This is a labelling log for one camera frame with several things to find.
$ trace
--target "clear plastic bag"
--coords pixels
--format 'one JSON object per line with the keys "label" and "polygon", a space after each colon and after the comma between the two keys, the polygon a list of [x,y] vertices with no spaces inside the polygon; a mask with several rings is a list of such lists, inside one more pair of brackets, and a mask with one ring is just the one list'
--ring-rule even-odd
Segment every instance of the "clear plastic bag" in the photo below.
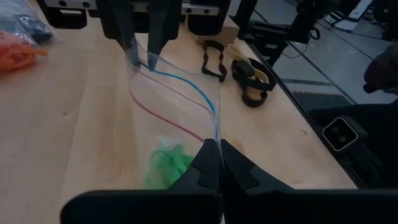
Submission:
{"label": "clear plastic bag", "polygon": [[[159,188],[166,188],[176,178],[173,175],[167,180],[164,170],[174,169],[168,173],[181,174],[183,169],[165,160],[187,163],[187,158],[196,156],[205,139],[220,142],[219,83],[216,78],[181,70],[146,52],[138,43],[133,43],[126,53],[137,160],[143,179],[141,187],[156,188],[145,182],[161,178],[169,184]],[[149,68],[150,61],[157,61],[155,68]],[[173,139],[178,146],[165,147],[162,139]]]}
{"label": "clear plastic bag", "polygon": [[35,43],[43,44],[58,39],[53,31],[37,16],[34,8],[25,0],[0,0],[0,30],[8,31],[10,26],[23,28]]}

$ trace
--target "floor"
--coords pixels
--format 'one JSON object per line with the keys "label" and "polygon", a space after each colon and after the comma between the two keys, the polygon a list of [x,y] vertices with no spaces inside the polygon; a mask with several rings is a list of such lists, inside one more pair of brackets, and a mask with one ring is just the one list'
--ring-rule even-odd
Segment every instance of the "floor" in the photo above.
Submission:
{"label": "floor", "polygon": [[[229,14],[235,15],[240,0],[232,0]],[[291,24],[296,16],[295,0],[261,0],[252,19],[275,24]],[[316,27],[320,40],[311,40],[303,56],[295,59],[306,45],[292,43],[274,65],[274,70],[290,91],[306,91],[343,95],[352,104],[391,103],[397,96],[363,90],[366,68],[392,42],[381,40],[382,30],[368,21],[361,21],[352,33],[330,29],[323,19]]]}

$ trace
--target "wooden tabletop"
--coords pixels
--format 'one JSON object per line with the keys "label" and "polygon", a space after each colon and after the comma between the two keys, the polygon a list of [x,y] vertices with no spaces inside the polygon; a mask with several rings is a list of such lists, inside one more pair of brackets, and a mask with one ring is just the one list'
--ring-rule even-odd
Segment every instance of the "wooden tabletop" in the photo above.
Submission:
{"label": "wooden tabletop", "polygon": [[[56,223],[76,194],[140,187],[124,52],[104,37],[99,19],[57,34],[47,58],[0,76],[0,223]],[[147,35],[137,38],[147,44]],[[210,50],[209,68],[216,54]],[[162,51],[198,73],[202,56],[183,27]],[[230,63],[220,84],[222,137],[293,188],[355,188],[279,86],[262,107],[245,106]]]}

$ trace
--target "cardboard box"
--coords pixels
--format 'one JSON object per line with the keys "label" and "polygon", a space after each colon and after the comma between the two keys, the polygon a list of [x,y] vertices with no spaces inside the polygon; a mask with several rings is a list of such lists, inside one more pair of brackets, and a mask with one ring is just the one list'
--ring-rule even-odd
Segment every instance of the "cardboard box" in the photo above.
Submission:
{"label": "cardboard box", "polygon": [[195,43],[197,44],[203,44],[205,40],[214,40],[217,41],[224,46],[227,46],[228,44],[233,44],[235,42],[236,36],[238,36],[239,32],[239,27],[232,21],[229,16],[225,17],[223,29],[218,35],[215,36],[207,36],[207,35],[195,35],[192,34],[191,36]]}

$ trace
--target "ziploc bag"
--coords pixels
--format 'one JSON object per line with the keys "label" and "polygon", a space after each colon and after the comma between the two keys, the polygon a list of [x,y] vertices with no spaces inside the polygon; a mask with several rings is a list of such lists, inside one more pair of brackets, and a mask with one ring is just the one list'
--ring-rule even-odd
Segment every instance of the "ziploc bag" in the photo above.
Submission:
{"label": "ziploc bag", "polygon": [[0,16],[2,30],[8,31],[17,24],[35,43],[43,44],[58,39],[26,0],[0,0]]}
{"label": "ziploc bag", "polygon": [[136,42],[126,53],[140,187],[166,189],[205,139],[220,142],[218,80],[181,70]]}

